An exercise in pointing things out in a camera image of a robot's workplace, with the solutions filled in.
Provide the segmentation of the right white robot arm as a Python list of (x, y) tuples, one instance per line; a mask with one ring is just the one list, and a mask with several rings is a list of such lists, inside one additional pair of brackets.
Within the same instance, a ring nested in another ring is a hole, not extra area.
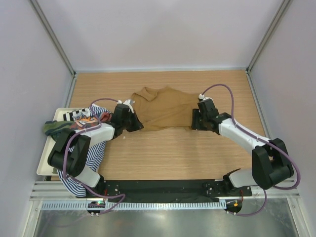
[(281, 139), (270, 140), (253, 133), (230, 114), (219, 113), (209, 97), (200, 94), (197, 106), (193, 109), (192, 130), (211, 131), (226, 137), (251, 155), (250, 169), (237, 169), (224, 176), (224, 193), (233, 196), (244, 186), (267, 190), (294, 175), (286, 145)]

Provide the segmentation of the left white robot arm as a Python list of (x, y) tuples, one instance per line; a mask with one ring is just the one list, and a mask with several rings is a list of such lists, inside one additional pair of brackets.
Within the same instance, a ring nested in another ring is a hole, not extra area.
[(105, 146), (124, 130), (143, 129), (136, 112), (128, 104), (117, 104), (114, 112), (92, 104), (88, 108), (63, 115), (62, 121), (47, 122), (46, 135), (55, 144), (47, 163), (57, 170), (66, 189), (77, 197), (87, 191), (95, 198), (104, 191), (104, 178), (97, 170), (103, 160)]

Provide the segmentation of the tan brown tank top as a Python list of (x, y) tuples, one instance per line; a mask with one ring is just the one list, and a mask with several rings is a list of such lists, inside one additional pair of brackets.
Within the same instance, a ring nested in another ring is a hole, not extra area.
[(199, 93), (186, 93), (169, 86), (143, 87), (131, 95), (133, 109), (143, 125), (142, 131), (168, 128), (191, 129), (193, 110), (198, 108)]

